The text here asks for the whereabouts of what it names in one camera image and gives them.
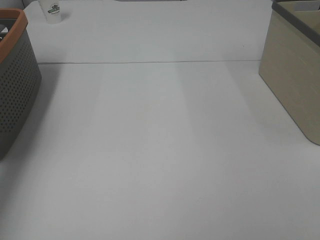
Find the beige basket with grey rim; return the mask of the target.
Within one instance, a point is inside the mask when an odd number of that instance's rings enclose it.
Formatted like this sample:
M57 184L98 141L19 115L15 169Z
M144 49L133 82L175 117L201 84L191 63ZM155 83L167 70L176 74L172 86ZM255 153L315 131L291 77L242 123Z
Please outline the beige basket with grey rim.
M320 143L320 2L275 0L259 75L303 135Z

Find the white paper cup green logo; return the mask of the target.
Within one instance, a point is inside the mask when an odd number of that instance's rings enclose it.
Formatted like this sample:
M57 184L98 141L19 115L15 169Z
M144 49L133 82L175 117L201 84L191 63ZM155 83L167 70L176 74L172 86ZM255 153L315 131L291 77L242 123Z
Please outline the white paper cup green logo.
M62 21L59 0L38 0L48 24L59 24Z

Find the grey perforated basket orange rim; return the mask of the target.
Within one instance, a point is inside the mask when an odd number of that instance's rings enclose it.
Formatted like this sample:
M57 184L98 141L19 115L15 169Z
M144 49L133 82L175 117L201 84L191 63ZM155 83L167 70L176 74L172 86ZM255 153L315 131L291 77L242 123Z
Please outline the grey perforated basket orange rim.
M27 32L23 10L2 8L0 23L0 157L20 134L36 100L42 75Z

